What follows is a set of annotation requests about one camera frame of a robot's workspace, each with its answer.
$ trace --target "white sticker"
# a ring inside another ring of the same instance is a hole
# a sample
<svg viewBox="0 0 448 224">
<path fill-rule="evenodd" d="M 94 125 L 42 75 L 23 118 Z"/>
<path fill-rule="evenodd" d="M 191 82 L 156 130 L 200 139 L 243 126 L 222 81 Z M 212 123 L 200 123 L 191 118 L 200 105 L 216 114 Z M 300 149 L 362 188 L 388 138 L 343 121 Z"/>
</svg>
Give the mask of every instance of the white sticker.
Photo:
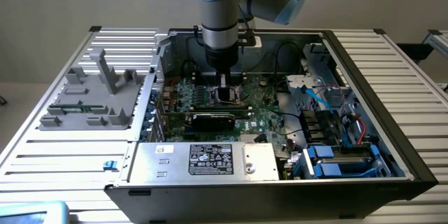
<svg viewBox="0 0 448 224">
<path fill-rule="evenodd" d="M 174 145 L 158 145 L 156 146 L 156 154 L 174 153 L 174 152 L 175 152 L 175 146 Z"/>
</svg>

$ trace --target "circuit board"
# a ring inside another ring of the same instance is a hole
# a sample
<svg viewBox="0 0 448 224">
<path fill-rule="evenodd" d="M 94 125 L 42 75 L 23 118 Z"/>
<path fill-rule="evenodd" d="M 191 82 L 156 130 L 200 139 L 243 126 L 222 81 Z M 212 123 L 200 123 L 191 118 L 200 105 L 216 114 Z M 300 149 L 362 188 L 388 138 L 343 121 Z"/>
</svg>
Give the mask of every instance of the circuit board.
<svg viewBox="0 0 448 224">
<path fill-rule="evenodd" d="M 164 89 L 164 128 L 167 142 L 254 142 L 254 139 L 266 134 L 268 143 L 272 143 L 278 156 L 283 156 L 283 145 L 287 136 L 283 127 L 283 117 L 274 113 L 279 106 L 263 102 L 263 97 L 274 97 L 274 87 L 260 85 L 268 83 L 268 77 L 250 75 L 235 89 L 235 102 L 220 103 L 214 99 L 214 89 L 210 86 L 195 86 L 192 80 L 182 79 Z M 214 107 L 219 113 L 236 115 L 235 129 L 230 132 L 195 133 L 188 124 L 188 118 L 196 112 L 194 108 Z"/>
</svg>

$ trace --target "black chassis edge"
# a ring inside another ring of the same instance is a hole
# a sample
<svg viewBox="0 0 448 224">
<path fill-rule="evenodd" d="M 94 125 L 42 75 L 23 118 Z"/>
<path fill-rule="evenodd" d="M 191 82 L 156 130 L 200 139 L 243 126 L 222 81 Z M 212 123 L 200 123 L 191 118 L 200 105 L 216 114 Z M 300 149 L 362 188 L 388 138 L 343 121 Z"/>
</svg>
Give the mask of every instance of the black chassis edge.
<svg viewBox="0 0 448 224">
<path fill-rule="evenodd" d="M 192 29 L 172 31 L 194 32 Z M 411 200 L 439 183 L 334 32 L 255 29 L 255 33 L 322 34 L 415 179 L 106 186 L 107 195 L 135 223 L 364 218 L 388 202 Z"/>
</svg>

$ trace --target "power supply label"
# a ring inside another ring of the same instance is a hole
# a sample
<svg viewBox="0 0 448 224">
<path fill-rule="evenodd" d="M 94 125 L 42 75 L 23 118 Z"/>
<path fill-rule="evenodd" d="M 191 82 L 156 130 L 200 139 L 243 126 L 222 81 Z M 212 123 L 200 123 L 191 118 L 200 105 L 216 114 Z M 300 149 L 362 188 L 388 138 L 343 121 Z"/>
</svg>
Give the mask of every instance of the power supply label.
<svg viewBox="0 0 448 224">
<path fill-rule="evenodd" d="M 191 175 L 232 175 L 232 145 L 192 144 L 190 146 L 188 173 Z"/>
</svg>

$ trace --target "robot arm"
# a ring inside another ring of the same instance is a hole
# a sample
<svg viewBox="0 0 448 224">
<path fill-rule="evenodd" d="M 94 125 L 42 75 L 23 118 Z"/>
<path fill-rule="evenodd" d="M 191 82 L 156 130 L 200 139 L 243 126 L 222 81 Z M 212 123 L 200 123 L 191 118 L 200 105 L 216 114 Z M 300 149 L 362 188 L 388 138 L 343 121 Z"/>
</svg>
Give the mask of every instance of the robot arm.
<svg viewBox="0 0 448 224">
<path fill-rule="evenodd" d="M 248 17 L 287 25 L 296 17 L 303 2 L 304 0 L 200 0 L 206 57 L 208 65 L 216 69 L 222 100 L 227 100 L 231 67 L 239 60 L 239 5 Z"/>
</svg>

